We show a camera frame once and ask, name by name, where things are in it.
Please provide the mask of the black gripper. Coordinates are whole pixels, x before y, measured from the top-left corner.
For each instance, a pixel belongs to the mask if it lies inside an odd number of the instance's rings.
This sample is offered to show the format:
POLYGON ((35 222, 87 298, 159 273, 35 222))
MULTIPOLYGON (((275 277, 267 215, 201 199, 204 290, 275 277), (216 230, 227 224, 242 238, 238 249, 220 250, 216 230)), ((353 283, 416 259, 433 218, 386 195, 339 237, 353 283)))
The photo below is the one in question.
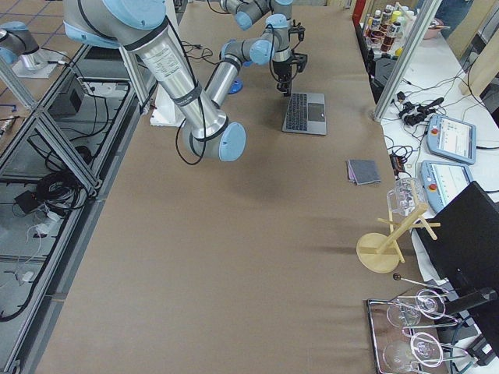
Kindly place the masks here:
POLYGON ((292 90, 292 67, 290 60, 282 62, 273 61, 272 68, 273 72, 277 75, 276 88, 285 96, 290 96, 292 90))

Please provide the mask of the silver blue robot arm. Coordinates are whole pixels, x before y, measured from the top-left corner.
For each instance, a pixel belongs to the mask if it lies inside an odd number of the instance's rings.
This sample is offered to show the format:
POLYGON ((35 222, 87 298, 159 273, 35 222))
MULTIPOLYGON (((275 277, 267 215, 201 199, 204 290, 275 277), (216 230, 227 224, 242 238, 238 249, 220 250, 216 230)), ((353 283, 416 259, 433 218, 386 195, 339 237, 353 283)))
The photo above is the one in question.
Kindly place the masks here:
POLYGON ((293 0, 220 0, 218 3, 223 11, 234 16, 241 30, 248 30, 268 13, 274 26, 291 26, 293 0))
POLYGON ((265 29, 257 38, 228 42, 207 87, 194 75, 165 1, 65 1, 64 27, 74 41, 138 55, 183 114, 177 137, 190 152, 200 159, 235 161, 245 149, 246 130, 229 120, 221 104, 246 62, 270 64, 278 90, 290 95, 296 61, 289 47, 292 2, 222 1, 220 6, 241 29, 261 18, 265 29))

